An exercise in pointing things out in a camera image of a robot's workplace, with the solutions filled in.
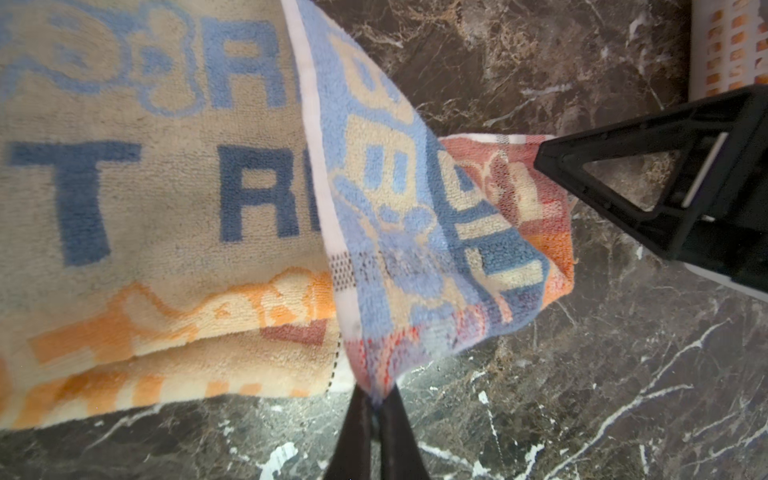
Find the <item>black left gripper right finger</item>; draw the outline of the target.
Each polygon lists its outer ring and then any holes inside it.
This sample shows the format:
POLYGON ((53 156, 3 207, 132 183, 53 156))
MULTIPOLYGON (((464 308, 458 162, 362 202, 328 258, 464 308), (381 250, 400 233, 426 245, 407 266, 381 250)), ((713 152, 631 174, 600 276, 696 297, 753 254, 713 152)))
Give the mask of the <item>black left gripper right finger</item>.
POLYGON ((381 445, 381 478, 430 480, 397 386, 376 408, 376 419, 381 445))

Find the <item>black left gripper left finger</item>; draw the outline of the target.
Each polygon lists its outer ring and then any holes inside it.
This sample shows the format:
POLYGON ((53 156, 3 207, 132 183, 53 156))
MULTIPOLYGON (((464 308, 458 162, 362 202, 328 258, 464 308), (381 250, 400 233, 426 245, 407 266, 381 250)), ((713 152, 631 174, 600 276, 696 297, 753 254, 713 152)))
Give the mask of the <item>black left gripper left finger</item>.
POLYGON ((372 442, 378 420, 369 395, 356 385, 334 453, 325 470, 325 480, 369 480, 372 442))

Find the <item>striped rabbit text towel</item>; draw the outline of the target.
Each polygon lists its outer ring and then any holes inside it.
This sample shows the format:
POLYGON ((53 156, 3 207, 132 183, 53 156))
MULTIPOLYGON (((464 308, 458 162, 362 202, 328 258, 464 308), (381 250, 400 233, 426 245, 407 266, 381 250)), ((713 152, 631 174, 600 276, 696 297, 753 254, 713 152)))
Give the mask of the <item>striped rabbit text towel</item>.
POLYGON ((438 138, 309 1, 1 5, 1 426, 384 398, 571 292, 541 138, 438 138))

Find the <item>white plastic basket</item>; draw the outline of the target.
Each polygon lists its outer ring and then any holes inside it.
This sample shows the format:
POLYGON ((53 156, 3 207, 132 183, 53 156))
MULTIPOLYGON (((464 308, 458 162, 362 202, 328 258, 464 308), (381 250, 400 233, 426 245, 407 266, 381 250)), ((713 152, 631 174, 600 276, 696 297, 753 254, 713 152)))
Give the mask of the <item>white plastic basket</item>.
POLYGON ((688 99, 767 83, 767 3, 692 3, 688 99))

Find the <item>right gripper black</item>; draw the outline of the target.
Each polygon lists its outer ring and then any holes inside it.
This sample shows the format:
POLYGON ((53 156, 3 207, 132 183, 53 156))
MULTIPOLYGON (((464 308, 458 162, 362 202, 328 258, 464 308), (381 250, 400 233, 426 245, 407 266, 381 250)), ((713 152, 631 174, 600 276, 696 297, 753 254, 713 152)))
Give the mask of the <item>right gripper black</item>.
POLYGON ((767 300, 767 88, 544 142, 536 170, 658 256, 767 300))

